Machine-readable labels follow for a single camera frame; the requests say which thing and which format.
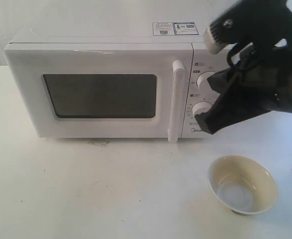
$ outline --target white microwave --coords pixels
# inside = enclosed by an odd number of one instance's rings
[[[206,0],[55,0],[4,50],[40,137],[205,137]]]

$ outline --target white background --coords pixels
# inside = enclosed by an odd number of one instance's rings
[[[0,0],[0,65],[6,65],[2,50],[14,35],[41,9],[49,0]],[[220,13],[235,0],[209,0],[215,13]]]

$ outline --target white table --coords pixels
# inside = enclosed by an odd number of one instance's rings
[[[292,239],[292,115],[269,113],[211,139],[38,138],[0,67],[0,239]],[[276,206],[238,216],[208,187],[222,155],[275,177]]]

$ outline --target ceramic bowl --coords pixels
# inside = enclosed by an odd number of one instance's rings
[[[233,212],[261,214],[278,198],[274,178],[261,164],[242,156],[224,156],[208,170],[210,187],[216,197]]]

